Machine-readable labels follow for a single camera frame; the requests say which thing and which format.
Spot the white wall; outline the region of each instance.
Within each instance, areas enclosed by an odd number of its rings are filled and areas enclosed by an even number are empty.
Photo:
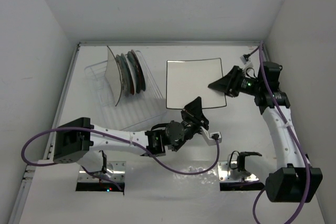
[[[257,40],[282,0],[46,0],[68,37],[85,40]]]
[[[272,60],[283,65],[297,134],[323,182],[319,202],[336,223],[336,0],[285,0],[267,39]]]
[[[75,46],[44,0],[0,0],[0,223],[7,223],[25,169],[20,150],[50,128]],[[42,157],[45,141],[28,155]]]

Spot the square plate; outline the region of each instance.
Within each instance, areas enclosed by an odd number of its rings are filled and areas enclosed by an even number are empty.
[[[223,77],[222,60],[168,60],[166,70],[166,107],[183,109],[197,97],[204,109],[226,106],[224,93],[208,88]]]

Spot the white plate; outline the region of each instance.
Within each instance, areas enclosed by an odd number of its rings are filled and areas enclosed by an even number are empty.
[[[202,98],[202,107],[226,106],[224,93],[208,88],[223,77],[220,58],[206,60],[168,60],[166,78],[167,109],[182,109],[195,98]]]

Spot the table surface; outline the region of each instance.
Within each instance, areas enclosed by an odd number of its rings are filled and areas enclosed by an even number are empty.
[[[243,66],[239,57],[255,47],[228,44],[202,45],[127,45],[110,46],[115,54],[140,50],[165,97],[167,60],[222,59],[223,73],[233,65]],[[58,125],[79,117],[90,117],[99,125],[101,118],[87,87],[85,67],[107,60],[79,53],[70,69],[70,82]],[[257,55],[252,56],[258,71]],[[210,132],[221,131],[220,160],[226,161],[233,150],[260,152],[276,164],[274,147],[267,125],[253,97],[240,94],[227,98],[227,107],[204,110]],[[179,111],[169,110],[162,122],[180,121]],[[107,152],[110,161],[126,161],[125,195],[107,192],[75,191],[77,164],[37,167],[20,224],[29,223],[253,223],[252,205],[257,191],[219,191],[217,170],[204,175],[181,176],[161,168],[147,157]],[[177,153],[160,158],[180,170],[206,168],[215,159],[216,147],[209,147],[200,136],[188,141]],[[284,223],[298,204],[270,203],[264,194],[257,206],[261,223]],[[324,223],[316,197],[305,204],[295,223]]]

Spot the wire rack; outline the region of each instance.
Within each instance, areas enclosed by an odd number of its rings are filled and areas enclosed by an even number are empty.
[[[140,51],[137,51],[137,54],[142,57]],[[142,68],[148,76],[146,91],[128,97],[122,96],[117,106],[113,100],[111,87],[104,76],[106,66],[107,60],[85,68],[88,87],[94,96],[100,123],[109,129],[126,131],[148,129],[161,123],[166,113],[165,99],[144,59]]]

